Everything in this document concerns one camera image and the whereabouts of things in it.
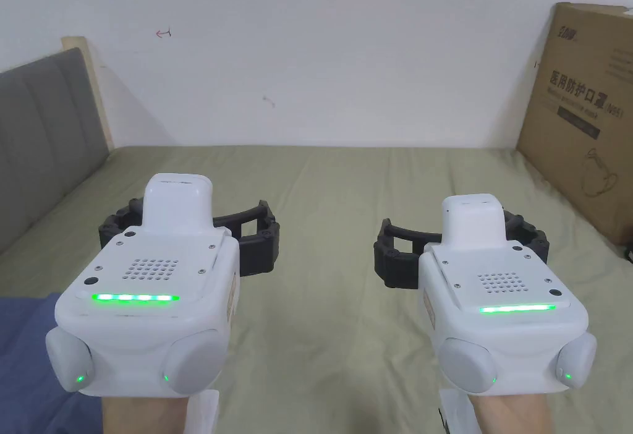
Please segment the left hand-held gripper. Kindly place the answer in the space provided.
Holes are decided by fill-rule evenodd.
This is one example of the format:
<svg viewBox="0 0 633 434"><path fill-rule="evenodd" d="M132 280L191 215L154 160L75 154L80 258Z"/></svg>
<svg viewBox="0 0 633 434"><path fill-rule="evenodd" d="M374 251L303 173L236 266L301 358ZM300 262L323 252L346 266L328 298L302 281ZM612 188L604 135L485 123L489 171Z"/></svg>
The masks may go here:
<svg viewBox="0 0 633 434"><path fill-rule="evenodd" d="M58 298L54 373L86 396L189 398L186 433L213 433L241 276L269 273L280 225L268 202L212 217L213 185L159 173L98 228L101 251ZM254 234L242 226L257 223Z"/></svg>

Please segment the person's right hand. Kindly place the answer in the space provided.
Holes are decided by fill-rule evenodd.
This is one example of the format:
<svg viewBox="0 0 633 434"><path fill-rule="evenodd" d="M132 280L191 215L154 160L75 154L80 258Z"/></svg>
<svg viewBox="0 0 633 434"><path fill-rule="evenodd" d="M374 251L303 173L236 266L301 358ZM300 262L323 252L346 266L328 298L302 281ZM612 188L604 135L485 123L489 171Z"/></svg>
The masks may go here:
<svg viewBox="0 0 633 434"><path fill-rule="evenodd" d="M482 433L553 433L545 394L470 396Z"/></svg>

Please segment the person's left hand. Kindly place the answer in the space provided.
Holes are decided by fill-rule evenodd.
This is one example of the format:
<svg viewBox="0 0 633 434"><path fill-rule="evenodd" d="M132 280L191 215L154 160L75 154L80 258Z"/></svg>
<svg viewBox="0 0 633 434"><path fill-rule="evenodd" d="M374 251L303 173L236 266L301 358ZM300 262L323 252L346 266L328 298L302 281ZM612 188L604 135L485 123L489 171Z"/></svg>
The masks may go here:
<svg viewBox="0 0 633 434"><path fill-rule="evenodd" d="M184 433L188 398L102 398L104 433Z"/></svg>

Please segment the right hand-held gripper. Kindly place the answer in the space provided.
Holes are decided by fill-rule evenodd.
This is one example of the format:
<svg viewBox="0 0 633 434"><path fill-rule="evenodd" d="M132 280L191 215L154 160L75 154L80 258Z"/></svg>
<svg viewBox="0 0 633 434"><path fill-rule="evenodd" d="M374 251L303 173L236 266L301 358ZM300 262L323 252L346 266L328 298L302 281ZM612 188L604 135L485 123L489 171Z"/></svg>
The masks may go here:
<svg viewBox="0 0 633 434"><path fill-rule="evenodd" d="M443 232L382 221L373 244L384 285L418 288L439 370L447 433L480 433L470 396L557 393L580 388L597 349L583 304L547 265L544 231L491 194L442 204ZM412 243L401 252L394 240Z"/></svg>

